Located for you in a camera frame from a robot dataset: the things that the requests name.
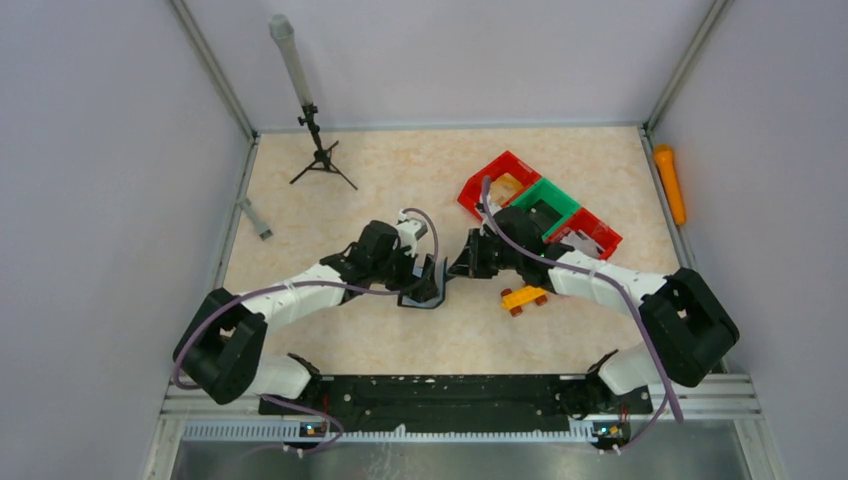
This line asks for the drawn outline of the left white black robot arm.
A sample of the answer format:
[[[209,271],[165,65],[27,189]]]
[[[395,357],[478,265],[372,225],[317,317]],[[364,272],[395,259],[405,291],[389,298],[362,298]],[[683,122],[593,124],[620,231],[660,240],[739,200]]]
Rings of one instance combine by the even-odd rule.
[[[433,299],[438,255],[428,255],[422,267],[416,261],[419,241],[435,232],[422,211],[409,208],[393,224],[369,222],[344,250],[290,279],[242,294],[212,290],[174,349],[174,384],[201,390],[219,405],[244,394],[270,394],[297,413],[314,410],[321,397],[316,370],[295,354],[265,352],[267,337],[359,296]]]

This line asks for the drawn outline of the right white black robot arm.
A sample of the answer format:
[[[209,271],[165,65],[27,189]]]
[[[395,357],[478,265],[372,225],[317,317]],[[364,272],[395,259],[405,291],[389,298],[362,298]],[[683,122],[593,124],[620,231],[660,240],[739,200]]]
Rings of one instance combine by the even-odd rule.
[[[586,397],[612,412],[637,388],[660,383],[694,388],[739,341],[740,332],[702,276],[681,267],[672,274],[620,267],[577,247],[546,243],[530,215],[507,207],[469,231],[448,272],[490,279],[513,271],[550,294],[590,300],[630,316],[642,341],[605,355],[588,374]]]

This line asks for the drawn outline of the black leather card holder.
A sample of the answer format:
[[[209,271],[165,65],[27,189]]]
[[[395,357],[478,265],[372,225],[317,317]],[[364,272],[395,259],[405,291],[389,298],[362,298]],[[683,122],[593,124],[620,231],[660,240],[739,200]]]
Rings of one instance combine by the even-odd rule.
[[[413,265],[401,276],[397,306],[402,308],[433,310],[446,300],[449,280],[447,259],[435,260],[427,254],[421,266]]]

